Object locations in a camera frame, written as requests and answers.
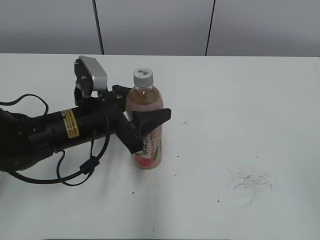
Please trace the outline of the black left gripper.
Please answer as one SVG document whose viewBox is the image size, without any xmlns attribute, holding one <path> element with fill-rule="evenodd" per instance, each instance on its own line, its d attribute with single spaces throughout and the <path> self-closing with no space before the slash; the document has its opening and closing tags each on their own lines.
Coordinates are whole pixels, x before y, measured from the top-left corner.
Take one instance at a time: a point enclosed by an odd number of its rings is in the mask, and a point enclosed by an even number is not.
<svg viewBox="0 0 320 240">
<path fill-rule="evenodd" d="M 112 91 L 103 91 L 98 97 L 79 92 L 81 115 L 89 117 L 92 138 L 105 137 L 100 154 L 103 155 L 115 134 L 131 153 L 143 149 L 143 138 L 171 119 L 170 108 L 153 111 L 133 111 L 132 123 L 125 117 L 125 103 L 131 88 L 113 85 Z"/>
</svg>

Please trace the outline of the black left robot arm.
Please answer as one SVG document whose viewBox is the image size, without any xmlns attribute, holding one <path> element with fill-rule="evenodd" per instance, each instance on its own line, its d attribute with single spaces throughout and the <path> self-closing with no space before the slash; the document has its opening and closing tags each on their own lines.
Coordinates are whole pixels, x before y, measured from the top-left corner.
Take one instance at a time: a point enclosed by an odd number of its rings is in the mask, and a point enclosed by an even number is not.
<svg viewBox="0 0 320 240">
<path fill-rule="evenodd" d="M 124 115 L 129 88 L 114 85 L 99 97 L 75 91 L 76 107 L 29 117 L 0 111 L 0 169 L 26 170 L 59 150 L 116 135 L 130 153 L 143 149 L 144 138 L 171 118 L 171 109 L 133 111 Z"/>
</svg>

